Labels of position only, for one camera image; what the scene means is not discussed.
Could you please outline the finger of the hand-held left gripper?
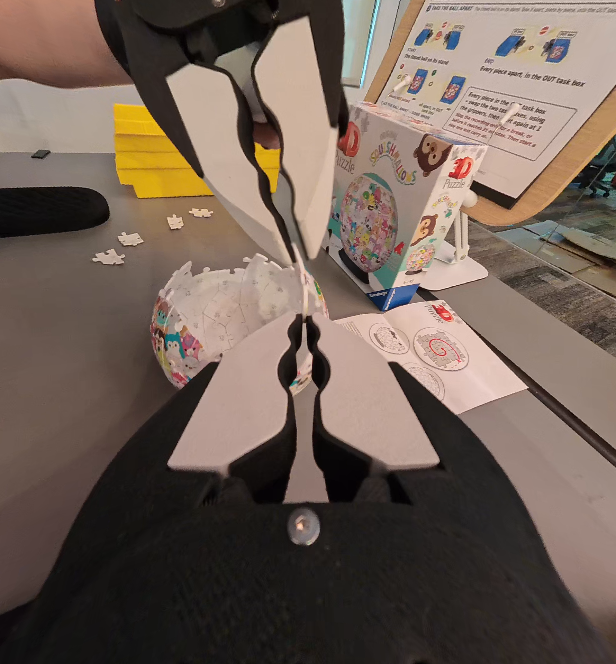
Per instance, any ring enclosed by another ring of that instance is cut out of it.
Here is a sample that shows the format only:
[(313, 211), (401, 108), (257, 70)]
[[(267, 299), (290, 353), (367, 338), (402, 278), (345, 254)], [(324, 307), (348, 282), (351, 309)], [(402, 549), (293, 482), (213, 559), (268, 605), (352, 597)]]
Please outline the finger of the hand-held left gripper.
[(337, 125), (332, 124), (320, 75), (311, 20), (281, 23), (255, 55), (252, 83), (280, 143), (278, 187), (271, 202), (282, 226), (260, 245), (292, 261), (294, 240), (313, 259), (327, 231), (335, 175)]
[(168, 74), (166, 83), (210, 190), (259, 247), (284, 265), (295, 263), (291, 186), (279, 173), (271, 192), (237, 83), (227, 71), (190, 62)]

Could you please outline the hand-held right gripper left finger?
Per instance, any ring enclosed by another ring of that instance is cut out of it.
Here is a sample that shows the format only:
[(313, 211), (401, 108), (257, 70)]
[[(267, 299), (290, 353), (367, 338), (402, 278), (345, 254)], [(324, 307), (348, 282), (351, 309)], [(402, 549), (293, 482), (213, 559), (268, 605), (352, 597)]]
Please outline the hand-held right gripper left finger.
[(227, 475), (232, 463), (281, 433), (304, 319), (286, 313), (224, 354), (200, 397), (168, 467)]

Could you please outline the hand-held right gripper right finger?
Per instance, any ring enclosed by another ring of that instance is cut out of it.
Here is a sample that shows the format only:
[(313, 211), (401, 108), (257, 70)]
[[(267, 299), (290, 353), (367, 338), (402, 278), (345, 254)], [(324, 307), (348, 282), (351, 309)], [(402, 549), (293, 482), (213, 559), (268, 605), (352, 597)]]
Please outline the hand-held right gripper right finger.
[(364, 472), (435, 468), (439, 457), (387, 358), (361, 336), (316, 313), (306, 320), (318, 386), (315, 459), (349, 454)]

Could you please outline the colourful puzzle ball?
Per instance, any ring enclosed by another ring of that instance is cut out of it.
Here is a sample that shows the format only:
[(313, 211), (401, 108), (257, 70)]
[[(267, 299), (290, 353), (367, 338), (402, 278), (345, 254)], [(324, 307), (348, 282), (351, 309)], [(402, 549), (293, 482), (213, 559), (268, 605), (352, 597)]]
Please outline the colourful puzzle ball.
[(262, 254), (244, 268), (192, 273), (189, 261), (158, 293), (150, 323), (155, 357), (169, 382), (186, 386), (247, 336), (301, 307), (293, 268)]

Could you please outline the single curved puzzle piece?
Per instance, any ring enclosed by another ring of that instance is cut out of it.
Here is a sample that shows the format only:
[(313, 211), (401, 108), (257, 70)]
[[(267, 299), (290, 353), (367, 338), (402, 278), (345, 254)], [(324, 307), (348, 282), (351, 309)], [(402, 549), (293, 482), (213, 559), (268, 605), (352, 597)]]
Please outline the single curved puzzle piece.
[(302, 258), (302, 254), (298, 245), (292, 242), (291, 249), (294, 257), (292, 265), (294, 273), (296, 274), (296, 277), (299, 280), (300, 287), (307, 292), (308, 287), (311, 283), (311, 274), (305, 267), (305, 263)]

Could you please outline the pile of white puzzle pieces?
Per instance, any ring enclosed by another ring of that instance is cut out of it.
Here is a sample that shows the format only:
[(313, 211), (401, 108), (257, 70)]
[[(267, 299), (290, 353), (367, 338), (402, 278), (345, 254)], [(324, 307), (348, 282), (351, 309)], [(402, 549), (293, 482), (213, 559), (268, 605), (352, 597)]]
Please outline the pile of white puzzle pieces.
[[(213, 211), (208, 208), (192, 208), (188, 211), (188, 215), (195, 219), (209, 219), (213, 216)], [(170, 231), (180, 230), (184, 227), (184, 220), (181, 216), (173, 214), (166, 218), (166, 225)], [(122, 247), (136, 247), (144, 243), (144, 239), (138, 232), (126, 233), (121, 232), (117, 239)], [(116, 248), (110, 248), (104, 252), (95, 253), (91, 261), (94, 263), (114, 266), (123, 265), (125, 262), (125, 254), (118, 253)]]

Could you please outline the person's left forearm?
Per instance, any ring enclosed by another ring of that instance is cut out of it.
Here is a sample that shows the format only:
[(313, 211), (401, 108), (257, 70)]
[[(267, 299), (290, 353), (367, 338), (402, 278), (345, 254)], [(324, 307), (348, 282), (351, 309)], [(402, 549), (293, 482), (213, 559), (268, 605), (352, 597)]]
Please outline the person's left forearm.
[(65, 89), (131, 83), (96, 1), (0, 1), (0, 80)]

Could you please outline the colourful puzzle box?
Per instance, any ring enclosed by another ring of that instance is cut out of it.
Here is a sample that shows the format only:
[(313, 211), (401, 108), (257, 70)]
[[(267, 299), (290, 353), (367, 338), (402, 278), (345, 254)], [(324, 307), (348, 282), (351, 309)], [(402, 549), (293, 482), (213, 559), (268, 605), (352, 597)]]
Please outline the colourful puzzle box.
[(487, 145), (387, 108), (350, 108), (339, 141), (329, 256), (380, 311), (412, 300), (461, 216)]

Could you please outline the yellow plastic bin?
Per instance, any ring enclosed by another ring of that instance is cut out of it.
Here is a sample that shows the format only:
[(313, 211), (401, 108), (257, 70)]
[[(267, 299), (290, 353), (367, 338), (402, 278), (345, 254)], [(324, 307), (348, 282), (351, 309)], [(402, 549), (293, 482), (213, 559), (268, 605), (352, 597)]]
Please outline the yellow plastic bin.
[(143, 105), (114, 104), (115, 167), (138, 198), (212, 196)]

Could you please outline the folded instruction leaflet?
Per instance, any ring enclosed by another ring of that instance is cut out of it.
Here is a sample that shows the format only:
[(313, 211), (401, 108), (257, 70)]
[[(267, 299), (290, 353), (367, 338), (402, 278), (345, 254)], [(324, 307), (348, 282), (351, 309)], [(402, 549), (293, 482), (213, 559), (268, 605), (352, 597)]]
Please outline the folded instruction leaflet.
[(453, 413), (526, 389), (523, 381), (443, 300), (337, 320), (398, 363)]

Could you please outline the black quilted pad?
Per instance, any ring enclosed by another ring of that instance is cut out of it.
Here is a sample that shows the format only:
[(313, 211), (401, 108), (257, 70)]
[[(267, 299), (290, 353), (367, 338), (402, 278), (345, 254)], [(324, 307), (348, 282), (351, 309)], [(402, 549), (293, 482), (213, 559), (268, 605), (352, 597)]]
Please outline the black quilted pad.
[(0, 238), (87, 230), (109, 218), (106, 198), (90, 188), (0, 188)]

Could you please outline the white sign board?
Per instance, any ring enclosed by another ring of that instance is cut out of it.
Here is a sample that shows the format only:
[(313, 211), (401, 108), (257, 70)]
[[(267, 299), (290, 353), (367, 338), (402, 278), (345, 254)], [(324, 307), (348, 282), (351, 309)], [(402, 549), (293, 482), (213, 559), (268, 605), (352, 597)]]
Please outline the white sign board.
[(410, 1), (365, 99), (487, 144), (470, 215), (519, 224), (616, 134), (616, 1)]

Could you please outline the flattened cardboard sheets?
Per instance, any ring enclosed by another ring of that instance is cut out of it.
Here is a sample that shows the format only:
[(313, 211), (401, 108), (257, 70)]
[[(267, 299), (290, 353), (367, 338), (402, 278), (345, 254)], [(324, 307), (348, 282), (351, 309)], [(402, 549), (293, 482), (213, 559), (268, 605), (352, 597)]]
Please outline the flattened cardboard sheets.
[(616, 298), (616, 241), (551, 220), (502, 230), (497, 235)]

